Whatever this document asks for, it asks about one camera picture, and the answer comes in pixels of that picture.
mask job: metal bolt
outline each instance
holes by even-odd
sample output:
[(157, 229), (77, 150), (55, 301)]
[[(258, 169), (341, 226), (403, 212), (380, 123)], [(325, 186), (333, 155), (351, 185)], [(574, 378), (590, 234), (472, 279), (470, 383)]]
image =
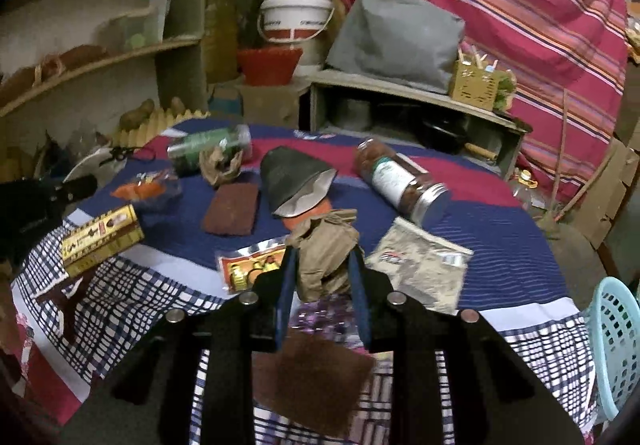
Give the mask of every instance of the metal bolt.
[(164, 318), (167, 319), (169, 322), (171, 322), (171, 324), (181, 322), (182, 320), (184, 320), (185, 317), (186, 317), (186, 313), (179, 308), (169, 310), (167, 311), (167, 313), (164, 314)]
[(245, 291), (240, 294), (239, 297), (240, 303), (245, 306), (251, 306), (251, 304), (255, 304), (258, 301), (258, 294), (255, 291)]
[(386, 301), (391, 304), (391, 306), (401, 306), (406, 302), (406, 295), (401, 291), (392, 291), (386, 296)]
[(465, 322), (474, 324), (480, 320), (480, 314), (476, 310), (462, 310), (460, 318)]

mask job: jar label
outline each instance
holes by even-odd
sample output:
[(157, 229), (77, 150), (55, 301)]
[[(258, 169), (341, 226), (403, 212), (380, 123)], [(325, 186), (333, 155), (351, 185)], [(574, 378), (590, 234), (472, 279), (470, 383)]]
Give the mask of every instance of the jar label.
[(398, 208), (402, 194), (415, 176), (391, 158), (383, 156), (373, 167), (371, 184), (389, 203)]

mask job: snack packet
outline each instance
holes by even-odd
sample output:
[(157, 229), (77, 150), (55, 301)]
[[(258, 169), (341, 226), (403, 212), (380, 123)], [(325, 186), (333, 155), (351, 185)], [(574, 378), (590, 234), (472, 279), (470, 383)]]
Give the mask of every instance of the snack packet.
[(278, 269), (286, 249), (284, 239), (276, 237), (240, 250), (216, 252), (218, 272), (229, 293), (251, 289), (258, 275)]
[(386, 273), (394, 289), (440, 313), (455, 314), (474, 252), (396, 218), (366, 258), (366, 265)]

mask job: black pouch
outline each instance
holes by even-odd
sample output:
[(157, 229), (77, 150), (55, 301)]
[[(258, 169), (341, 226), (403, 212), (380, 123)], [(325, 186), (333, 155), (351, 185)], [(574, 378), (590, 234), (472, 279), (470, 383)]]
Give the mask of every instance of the black pouch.
[(299, 216), (326, 196), (337, 171), (327, 163), (289, 147), (276, 147), (262, 158), (260, 177), (272, 214)]

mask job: light blue basket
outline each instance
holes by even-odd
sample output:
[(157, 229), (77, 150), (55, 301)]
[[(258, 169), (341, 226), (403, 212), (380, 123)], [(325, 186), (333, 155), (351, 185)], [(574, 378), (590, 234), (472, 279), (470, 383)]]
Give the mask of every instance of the light blue basket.
[(612, 421), (640, 379), (640, 308), (623, 282), (607, 277), (587, 311), (600, 408)]

